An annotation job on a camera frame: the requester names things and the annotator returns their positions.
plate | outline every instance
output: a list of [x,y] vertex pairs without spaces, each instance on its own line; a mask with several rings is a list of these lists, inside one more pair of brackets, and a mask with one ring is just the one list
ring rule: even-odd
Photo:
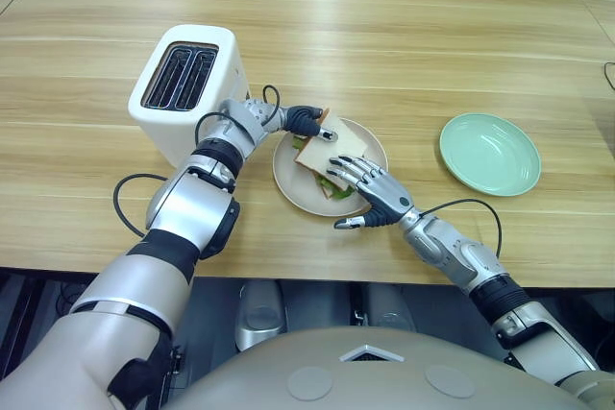
[[462,114],[440,134],[440,153],[458,180],[485,194],[517,196],[540,178],[538,150],[519,127],[490,114]]
[[[386,153],[374,134],[357,122],[341,120],[367,143],[364,156],[388,169]],[[297,150],[292,147],[292,137],[292,133],[285,134],[273,154],[273,177],[291,203],[308,213],[329,217],[351,215],[368,206],[367,201],[356,192],[340,201],[327,199],[312,173],[295,163]]]

metal fingertip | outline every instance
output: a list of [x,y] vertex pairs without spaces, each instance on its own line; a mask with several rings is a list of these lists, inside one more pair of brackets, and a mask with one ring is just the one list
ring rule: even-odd
[[346,218],[342,218],[341,220],[337,220],[333,225],[335,229],[348,229],[348,220]]

white toaster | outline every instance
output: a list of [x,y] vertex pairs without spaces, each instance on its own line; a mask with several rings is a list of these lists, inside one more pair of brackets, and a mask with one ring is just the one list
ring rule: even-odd
[[234,34],[185,24],[162,36],[136,81],[128,111],[177,167],[194,150],[199,118],[226,98],[250,98]]

robot forearm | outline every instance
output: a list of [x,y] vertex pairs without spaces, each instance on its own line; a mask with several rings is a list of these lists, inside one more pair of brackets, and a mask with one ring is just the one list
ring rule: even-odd
[[510,350],[509,363],[553,384],[598,369],[591,355],[517,285],[489,248],[433,215],[422,217],[415,207],[400,227],[421,259],[470,297],[503,348]]

bread slice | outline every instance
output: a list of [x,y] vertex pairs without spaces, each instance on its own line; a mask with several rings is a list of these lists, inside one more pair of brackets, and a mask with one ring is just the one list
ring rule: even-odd
[[331,168],[329,159],[340,155],[361,157],[365,154],[367,144],[329,109],[325,109],[319,123],[322,127],[336,132],[337,141],[325,141],[313,136],[295,156],[295,162],[322,175],[340,189],[345,190],[348,187],[347,182],[327,173],[327,169]]

